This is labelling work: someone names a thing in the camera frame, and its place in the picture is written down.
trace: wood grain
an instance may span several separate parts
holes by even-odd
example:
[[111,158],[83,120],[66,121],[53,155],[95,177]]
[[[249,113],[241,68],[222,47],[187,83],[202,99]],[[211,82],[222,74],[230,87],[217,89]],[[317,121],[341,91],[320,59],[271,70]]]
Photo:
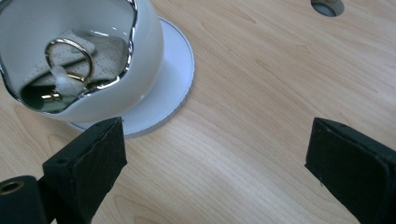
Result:
[[[314,117],[396,148],[396,4],[152,0],[190,40],[181,111],[126,141],[128,165],[93,223],[358,223],[304,168]],[[42,175],[78,135],[0,85],[0,179]]]

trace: metal hole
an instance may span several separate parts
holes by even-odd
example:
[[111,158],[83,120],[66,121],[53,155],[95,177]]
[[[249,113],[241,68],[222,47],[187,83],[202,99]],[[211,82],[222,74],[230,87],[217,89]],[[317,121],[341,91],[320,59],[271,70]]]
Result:
[[345,10],[342,0],[311,0],[311,6],[317,13],[327,17],[337,17]]
[[0,195],[13,193],[23,187],[23,181],[12,181],[0,187]]

